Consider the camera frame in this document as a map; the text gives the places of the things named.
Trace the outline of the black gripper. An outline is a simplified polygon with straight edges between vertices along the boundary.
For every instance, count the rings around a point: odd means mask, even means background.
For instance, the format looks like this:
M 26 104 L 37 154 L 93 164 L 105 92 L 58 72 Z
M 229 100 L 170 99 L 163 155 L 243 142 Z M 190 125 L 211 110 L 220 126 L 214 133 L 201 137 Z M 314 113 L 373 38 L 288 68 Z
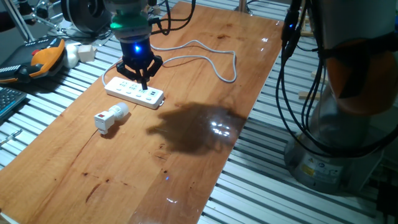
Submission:
M 116 70 L 126 78 L 141 84 L 147 90 L 147 83 L 163 64 L 160 55 L 154 55 L 150 46 L 150 35 L 125 36 L 119 39 L 123 52 L 123 60 L 116 64 Z

